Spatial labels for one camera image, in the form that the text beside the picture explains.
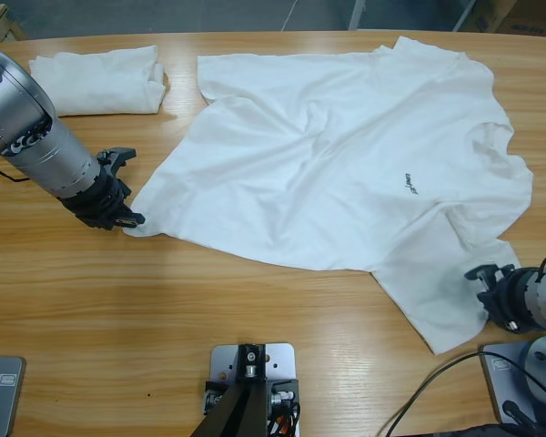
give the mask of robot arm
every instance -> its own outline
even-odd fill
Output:
[[[144,223],[125,205],[131,191],[116,177],[135,155],[134,149],[114,148],[93,157],[56,116],[45,91],[0,52],[0,156],[88,226]]]

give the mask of gray base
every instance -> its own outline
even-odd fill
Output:
[[[517,362],[546,385],[546,369],[537,369],[537,371],[534,371],[535,368],[529,364],[530,360],[527,360],[530,357],[528,353],[529,349],[530,352],[534,352],[541,345],[541,342],[530,343],[529,341],[520,341],[515,343],[491,344],[485,346],[482,350],[499,353]],[[483,357],[483,369],[485,370],[486,379],[490,386],[490,394],[498,421],[502,423],[514,423],[514,420],[503,412],[501,408],[505,401],[514,401],[524,414],[533,421],[540,422],[546,426],[546,423],[543,423],[544,421],[537,414],[539,408],[546,412],[545,399],[541,398],[540,402],[536,398],[538,393],[536,395],[531,393],[525,377],[518,369],[515,369],[505,360],[491,356]]]
[[[269,360],[265,363],[265,375],[270,381],[296,380],[295,351],[289,343],[268,343],[265,352]],[[237,377],[238,345],[217,346],[210,355],[210,380],[233,384]],[[299,424],[296,429],[299,437]]]
[[[0,437],[10,435],[25,371],[25,360],[0,357]]]

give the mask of wire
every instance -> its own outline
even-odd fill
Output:
[[[4,176],[6,179],[10,179],[13,182],[25,182],[27,180],[30,180],[30,178],[13,178],[10,175],[7,175],[4,171],[0,169],[0,176]]]
[[[269,421],[267,434],[269,437],[295,437],[298,430],[301,406],[299,402],[292,402],[288,407],[280,410],[280,413]]]
[[[387,431],[386,433],[386,437],[390,437],[392,435],[392,432],[394,431],[394,429],[396,428],[396,426],[399,424],[400,420],[403,418],[403,416],[407,413],[407,411],[409,410],[409,408],[412,406],[412,404],[414,403],[414,401],[417,400],[417,398],[420,396],[421,393],[423,393],[423,391],[429,386],[429,384],[431,384],[433,382],[433,380],[435,380],[438,376],[440,376],[443,372],[447,371],[448,369],[450,369],[451,367],[455,366],[456,364],[459,364],[460,362],[462,361],[465,361],[465,360],[468,360],[469,358],[473,358],[473,357],[481,357],[481,356],[484,356],[484,355],[488,355],[488,356],[491,356],[491,357],[497,357],[497,358],[501,358],[505,361],[507,361],[509,364],[511,364],[514,368],[518,369],[518,371],[522,372],[524,375],[526,375],[528,378],[530,378],[530,380],[532,380],[538,387],[540,387],[542,389],[542,391],[544,391],[546,393],[546,387],[540,382],[538,381],[536,378],[534,378],[534,376],[532,376],[528,371],[526,371],[525,369],[523,369],[520,364],[517,364],[516,362],[510,360],[509,358],[507,357],[504,357],[503,355],[500,355],[499,353],[495,353],[495,352],[486,352],[486,351],[480,351],[480,352],[473,352],[473,353],[470,353],[470,354],[467,354],[463,357],[459,357],[457,360],[454,360],[452,362],[450,362],[449,364],[441,367],[439,370],[437,370],[435,373],[433,373],[431,376],[429,376],[429,378],[427,378],[427,380],[425,380],[420,386],[419,388],[414,392],[414,394],[410,397],[410,399],[407,401],[407,403],[404,404],[404,406],[402,407],[402,409],[400,410],[400,413],[399,415],[397,416],[397,418],[394,420],[394,422],[392,423],[392,425],[390,425],[390,428],[389,430]]]
[[[536,282],[540,282],[542,279],[542,276],[544,276],[544,269],[546,268],[546,258],[542,261],[542,264],[538,268],[538,278],[536,278]]]
[[[295,0],[293,2],[293,5],[291,5],[291,9],[289,9],[289,14],[286,16],[285,21],[283,22],[283,26],[281,27],[281,32],[285,30],[285,26],[288,25],[289,19],[291,18],[291,15],[293,14],[293,9],[295,9],[296,4],[299,0]]]

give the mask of folded white cloth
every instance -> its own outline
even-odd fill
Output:
[[[496,238],[530,205],[532,173],[493,74],[401,37],[334,56],[207,56],[212,102],[134,200],[146,223],[241,257],[371,271],[435,353],[486,320],[480,263],[518,260]]]
[[[156,46],[90,55],[62,52],[29,64],[59,116],[155,114],[166,91]]]

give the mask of cardboard box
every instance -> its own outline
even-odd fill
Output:
[[[478,0],[461,30],[546,36],[546,0]]]

